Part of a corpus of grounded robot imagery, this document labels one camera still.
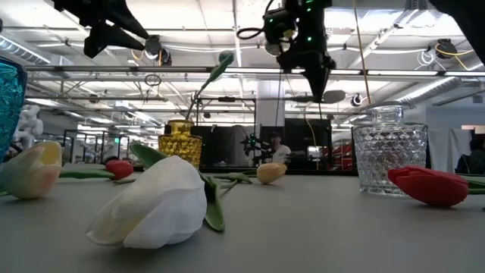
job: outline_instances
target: table surface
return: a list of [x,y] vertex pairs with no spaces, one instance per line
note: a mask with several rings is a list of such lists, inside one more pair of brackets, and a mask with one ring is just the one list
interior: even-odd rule
[[206,226],[157,250],[97,246],[90,220],[127,185],[59,183],[45,199],[0,198],[0,271],[484,272],[485,197],[455,209],[360,194],[356,177],[286,176],[223,198],[227,230]]

